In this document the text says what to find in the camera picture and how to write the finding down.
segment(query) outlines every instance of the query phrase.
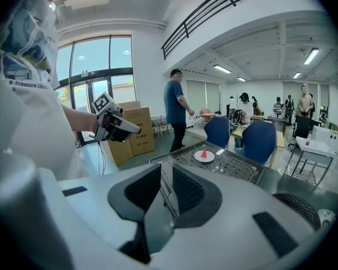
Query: person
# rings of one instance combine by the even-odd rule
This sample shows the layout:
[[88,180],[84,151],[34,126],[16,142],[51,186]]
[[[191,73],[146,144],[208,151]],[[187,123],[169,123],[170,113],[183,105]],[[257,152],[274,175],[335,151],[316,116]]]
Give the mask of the person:
[[230,97],[229,99],[229,112],[227,113],[227,118],[229,118],[231,116],[231,114],[233,113],[233,111],[237,108],[237,103],[234,99],[233,96]]
[[253,104],[253,115],[257,115],[258,112],[258,101],[257,99],[252,96],[252,104]]
[[0,24],[0,149],[27,156],[57,180],[89,176],[72,131],[96,132],[95,114],[62,106],[56,0],[17,0]]
[[315,104],[314,104],[314,102],[313,102],[313,94],[309,94],[310,96],[311,96],[311,98],[312,98],[312,104],[313,104],[313,108],[312,109],[310,109],[310,118],[313,118],[313,113],[315,112]]
[[310,118],[310,110],[313,108],[313,101],[310,95],[307,94],[306,86],[302,85],[302,96],[299,99],[297,106],[297,115],[299,117]]
[[174,130],[174,139],[170,152],[179,150],[184,147],[182,144],[185,130],[185,111],[193,116],[194,111],[189,107],[181,88],[183,74],[179,69],[173,69],[170,73],[170,81],[164,89],[164,104],[167,116],[167,122],[172,125]]
[[[242,121],[241,124],[249,124],[250,123],[250,117],[253,113],[253,105],[249,102],[249,96],[246,92],[244,92],[241,95],[241,102],[238,103],[237,109],[242,110]],[[235,137],[234,138],[235,146],[234,150],[239,151],[241,148],[244,147],[244,140]]]
[[282,117],[283,104],[281,104],[281,98],[277,97],[277,102],[273,105],[274,116],[277,118]]
[[292,114],[294,112],[294,101],[291,95],[288,95],[288,99],[286,99],[286,102],[284,105],[286,107],[286,118],[289,118],[288,125],[291,126],[292,125]]

